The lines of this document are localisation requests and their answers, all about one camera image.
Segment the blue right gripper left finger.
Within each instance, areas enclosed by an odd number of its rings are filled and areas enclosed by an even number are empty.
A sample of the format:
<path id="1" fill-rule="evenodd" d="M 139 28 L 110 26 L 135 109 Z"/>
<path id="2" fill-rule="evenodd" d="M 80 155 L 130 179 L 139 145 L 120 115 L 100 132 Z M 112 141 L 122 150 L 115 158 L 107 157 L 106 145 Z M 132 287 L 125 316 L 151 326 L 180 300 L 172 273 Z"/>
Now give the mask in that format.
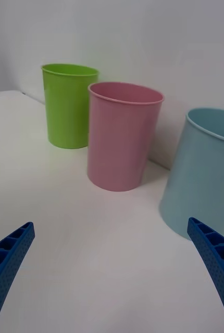
<path id="1" fill-rule="evenodd" d="M 0 311 L 34 238 L 34 225 L 27 222 L 0 241 Z"/>

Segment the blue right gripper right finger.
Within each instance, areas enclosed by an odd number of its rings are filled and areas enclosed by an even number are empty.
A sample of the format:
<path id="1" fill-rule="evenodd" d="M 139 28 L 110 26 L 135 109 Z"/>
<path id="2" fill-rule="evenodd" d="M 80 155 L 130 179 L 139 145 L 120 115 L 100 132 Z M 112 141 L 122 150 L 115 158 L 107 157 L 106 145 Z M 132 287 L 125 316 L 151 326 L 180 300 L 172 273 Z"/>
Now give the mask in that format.
<path id="1" fill-rule="evenodd" d="M 224 307 L 224 236 L 194 217 L 187 234 L 200 254 Z"/>

